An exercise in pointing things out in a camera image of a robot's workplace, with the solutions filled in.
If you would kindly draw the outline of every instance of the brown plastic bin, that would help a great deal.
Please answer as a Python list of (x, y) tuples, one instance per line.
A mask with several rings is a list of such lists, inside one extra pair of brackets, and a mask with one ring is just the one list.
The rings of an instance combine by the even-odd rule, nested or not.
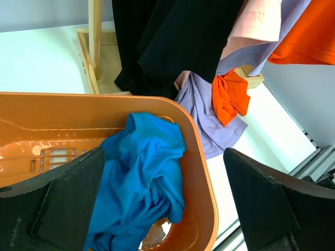
[(0, 187), (46, 172), (120, 131), (130, 112), (178, 123), (186, 208), (167, 238), (144, 250), (210, 251), (218, 211), (196, 125), (177, 103), (159, 97), (0, 93)]

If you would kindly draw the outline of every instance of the white tabletop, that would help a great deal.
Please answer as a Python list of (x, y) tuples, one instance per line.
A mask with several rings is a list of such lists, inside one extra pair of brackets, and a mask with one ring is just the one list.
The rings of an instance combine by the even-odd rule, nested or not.
[[(91, 93), (75, 32), (76, 28), (87, 27), (0, 33), (0, 91)], [(112, 27), (112, 22), (103, 23), (103, 28)], [(248, 115), (242, 119), (249, 126), (234, 148), (263, 164), (286, 173), (291, 171), (315, 147), (263, 84), (248, 90), (248, 94), (251, 96)], [(207, 165), (222, 233), (237, 221), (237, 212), (222, 155), (209, 159)]]

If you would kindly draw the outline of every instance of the lavender shirt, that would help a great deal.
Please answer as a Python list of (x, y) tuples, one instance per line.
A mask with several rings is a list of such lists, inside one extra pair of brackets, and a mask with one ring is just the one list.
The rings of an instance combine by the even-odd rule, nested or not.
[(231, 69), (242, 65), (252, 65), (254, 69), (249, 73), (256, 76), (260, 73), (267, 58), (276, 49), (292, 26), (307, 8), (311, 0), (283, 0), (282, 1), (282, 25), (278, 42), (257, 44), (241, 48), (219, 62), (217, 75), (225, 75)]
[(183, 106), (197, 124), (206, 159), (232, 147), (241, 137), (247, 124), (234, 118), (226, 127), (218, 120), (212, 106), (211, 83), (191, 72), (175, 100)]

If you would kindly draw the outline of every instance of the orange shirt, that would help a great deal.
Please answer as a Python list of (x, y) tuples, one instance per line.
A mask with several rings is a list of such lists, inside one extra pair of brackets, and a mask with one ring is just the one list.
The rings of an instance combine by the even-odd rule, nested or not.
[(212, 84), (213, 108), (220, 122), (226, 126), (239, 112), (245, 116), (250, 97), (248, 82), (234, 69), (223, 76), (215, 76)]
[(335, 0), (311, 0), (269, 62), (335, 65)]

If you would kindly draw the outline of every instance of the blue cloth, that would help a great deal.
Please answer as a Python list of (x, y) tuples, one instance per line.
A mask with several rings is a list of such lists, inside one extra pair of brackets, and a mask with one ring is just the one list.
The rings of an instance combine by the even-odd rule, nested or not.
[(84, 251), (136, 251), (158, 219), (182, 219), (182, 133), (149, 113), (131, 113), (101, 147), (106, 163)]

